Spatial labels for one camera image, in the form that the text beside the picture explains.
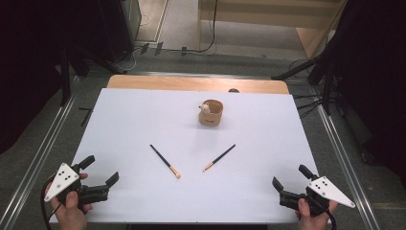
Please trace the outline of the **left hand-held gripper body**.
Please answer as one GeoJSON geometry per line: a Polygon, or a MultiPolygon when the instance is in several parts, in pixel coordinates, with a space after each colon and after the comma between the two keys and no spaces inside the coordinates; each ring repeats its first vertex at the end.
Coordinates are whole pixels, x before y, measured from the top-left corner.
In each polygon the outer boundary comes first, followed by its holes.
{"type": "Polygon", "coordinates": [[[51,187],[43,197],[45,202],[49,202],[52,198],[66,204],[66,196],[70,192],[76,192],[79,197],[78,208],[83,210],[83,206],[96,202],[106,201],[108,199],[109,185],[89,187],[82,185],[80,182],[80,170],[84,170],[89,166],[89,163],[79,163],[74,166],[69,166],[62,163],[52,180],[51,187]]]}

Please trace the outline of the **white table cover sheet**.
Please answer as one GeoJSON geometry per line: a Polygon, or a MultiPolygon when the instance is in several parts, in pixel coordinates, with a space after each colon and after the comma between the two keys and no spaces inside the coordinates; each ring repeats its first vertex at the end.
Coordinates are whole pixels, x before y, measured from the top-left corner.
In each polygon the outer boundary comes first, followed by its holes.
{"type": "Polygon", "coordinates": [[[96,223],[293,223],[273,177],[301,193],[308,181],[299,166],[317,170],[294,100],[283,94],[104,89],[75,159],[89,155],[87,185],[120,176],[88,214],[96,223]],[[223,104],[218,126],[199,122],[206,100],[223,104]]]}

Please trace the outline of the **person's right hand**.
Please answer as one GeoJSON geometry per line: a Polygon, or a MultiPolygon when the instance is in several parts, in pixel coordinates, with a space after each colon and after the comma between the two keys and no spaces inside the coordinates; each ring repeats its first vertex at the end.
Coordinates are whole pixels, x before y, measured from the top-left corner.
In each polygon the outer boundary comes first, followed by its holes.
{"type": "Polygon", "coordinates": [[[300,230],[326,230],[329,221],[329,215],[323,213],[317,217],[310,215],[310,208],[304,198],[298,201],[298,211],[295,212],[299,219],[300,230]]]}

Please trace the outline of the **tan cup with bear figure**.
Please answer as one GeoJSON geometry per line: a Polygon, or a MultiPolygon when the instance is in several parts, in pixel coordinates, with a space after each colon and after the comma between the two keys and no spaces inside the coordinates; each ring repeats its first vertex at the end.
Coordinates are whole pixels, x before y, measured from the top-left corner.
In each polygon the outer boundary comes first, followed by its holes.
{"type": "Polygon", "coordinates": [[[206,100],[199,106],[199,122],[204,126],[216,127],[220,124],[223,104],[218,100],[206,100]]]}

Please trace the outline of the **black cabinet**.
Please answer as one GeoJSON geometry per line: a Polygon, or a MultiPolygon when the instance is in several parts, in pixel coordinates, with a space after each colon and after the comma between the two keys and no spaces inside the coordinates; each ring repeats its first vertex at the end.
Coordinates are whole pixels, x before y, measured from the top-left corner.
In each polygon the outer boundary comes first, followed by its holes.
{"type": "Polygon", "coordinates": [[[107,43],[107,58],[121,61],[135,46],[141,24],[139,0],[98,0],[107,43]]]}

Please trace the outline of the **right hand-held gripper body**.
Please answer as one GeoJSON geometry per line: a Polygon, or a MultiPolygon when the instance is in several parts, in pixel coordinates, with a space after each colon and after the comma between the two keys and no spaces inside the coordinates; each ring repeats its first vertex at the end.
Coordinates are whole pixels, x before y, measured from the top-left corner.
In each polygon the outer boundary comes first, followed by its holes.
{"type": "Polygon", "coordinates": [[[338,204],[350,208],[355,207],[355,203],[350,200],[339,188],[337,188],[327,177],[322,176],[312,180],[305,187],[304,194],[294,194],[286,191],[282,184],[279,184],[280,205],[299,210],[299,200],[303,198],[307,201],[310,215],[320,216],[329,210],[329,203],[335,201],[338,204]]]}

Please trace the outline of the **black metal stand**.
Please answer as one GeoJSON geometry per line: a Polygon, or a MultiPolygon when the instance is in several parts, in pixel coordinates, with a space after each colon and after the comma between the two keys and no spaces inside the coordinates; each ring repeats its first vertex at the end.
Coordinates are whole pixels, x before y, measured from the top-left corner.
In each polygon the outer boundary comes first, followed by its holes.
{"type": "Polygon", "coordinates": [[[320,106],[323,108],[325,113],[329,115],[329,103],[331,100],[330,93],[334,76],[334,64],[324,60],[322,55],[309,59],[305,63],[302,63],[299,66],[294,67],[293,69],[289,69],[283,74],[274,76],[272,77],[272,80],[284,81],[300,72],[303,72],[304,70],[307,70],[310,67],[313,67],[313,69],[307,78],[307,82],[310,85],[316,85],[318,82],[324,81],[324,88],[321,94],[320,106]]]}
{"type": "Polygon", "coordinates": [[[86,76],[89,69],[85,63],[85,59],[95,61],[99,66],[110,71],[113,74],[126,74],[125,70],[120,70],[112,64],[101,59],[96,54],[83,49],[76,45],[62,45],[59,48],[60,53],[60,75],[61,75],[61,106],[65,106],[71,98],[71,82],[69,74],[69,66],[72,66],[77,74],[86,76]]]}

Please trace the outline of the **silver metal floor rail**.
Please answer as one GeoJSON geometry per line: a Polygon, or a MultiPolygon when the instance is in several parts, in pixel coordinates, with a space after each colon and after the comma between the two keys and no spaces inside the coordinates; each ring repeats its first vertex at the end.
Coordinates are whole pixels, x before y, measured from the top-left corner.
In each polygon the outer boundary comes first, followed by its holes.
{"type": "Polygon", "coordinates": [[[369,199],[358,179],[358,176],[350,162],[343,142],[337,132],[337,129],[331,117],[325,112],[321,105],[318,106],[318,113],[324,124],[328,138],[334,149],[335,155],[350,187],[353,201],[358,209],[361,219],[364,222],[366,230],[381,230],[377,218],[374,214],[369,199]]]}
{"type": "Polygon", "coordinates": [[[79,77],[74,76],[70,81],[69,86],[72,90],[72,96],[67,100],[65,105],[59,105],[57,107],[56,115],[53,118],[50,127],[47,129],[46,134],[41,140],[38,149],[34,152],[30,165],[28,167],[24,167],[24,175],[22,176],[15,191],[12,193],[12,197],[8,202],[5,212],[1,215],[0,230],[11,230],[22,208],[24,207],[31,190],[34,187],[34,183],[44,167],[54,142],[76,99],[77,91],[80,86],[79,77]]]}

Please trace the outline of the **light wooden table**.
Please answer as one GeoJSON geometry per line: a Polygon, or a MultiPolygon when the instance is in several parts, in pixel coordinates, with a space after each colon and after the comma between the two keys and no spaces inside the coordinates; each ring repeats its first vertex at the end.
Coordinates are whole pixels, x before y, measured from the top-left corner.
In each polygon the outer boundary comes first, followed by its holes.
{"type": "Polygon", "coordinates": [[[107,88],[183,90],[239,93],[288,94],[288,87],[281,80],[239,80],[227,78],[199,78],[180,76],[131,76],[114,75],[107,88]]]}

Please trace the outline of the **person's left hand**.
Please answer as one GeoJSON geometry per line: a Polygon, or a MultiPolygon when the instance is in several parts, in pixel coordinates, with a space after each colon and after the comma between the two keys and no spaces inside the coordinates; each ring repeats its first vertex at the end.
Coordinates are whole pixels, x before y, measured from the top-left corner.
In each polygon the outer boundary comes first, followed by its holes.
{"type": "Polygon", "coordinates": [[[79,208],[79,195],[76,191],[69,192],[65,197],[65,203],[60,203],[54,197],[50,201],[51,207],[56,214],[59,230],[86,230],[86,214],[93,209],[91,204],[85,204],[79,208]]]}

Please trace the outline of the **light wooden shelf unit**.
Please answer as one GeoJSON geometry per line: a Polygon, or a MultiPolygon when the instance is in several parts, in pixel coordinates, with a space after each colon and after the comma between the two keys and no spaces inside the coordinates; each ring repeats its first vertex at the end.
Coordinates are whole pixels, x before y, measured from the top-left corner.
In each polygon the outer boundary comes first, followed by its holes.
{"type": "Polygon", "coordinates": [[[197,32],[201,21],[216,20],[295,28],[308,58],[315,58],[334,30],[348,0],[197,0],[197,32]]]}

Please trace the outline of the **black curtain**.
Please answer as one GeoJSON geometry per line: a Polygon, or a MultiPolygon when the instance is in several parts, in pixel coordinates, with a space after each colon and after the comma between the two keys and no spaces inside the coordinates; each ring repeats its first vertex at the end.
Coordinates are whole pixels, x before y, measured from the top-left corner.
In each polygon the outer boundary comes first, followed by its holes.
{"type": "Polygon", "coordinates": [[[406,0],[348,0],[334,41],[352,130],[406,188],[406,0]]]}
{"type": "Polygon", "coordinates": [[[91,0],[0,0],[0,154],[61,90],[59,48],[79,46],[91,0]]]}

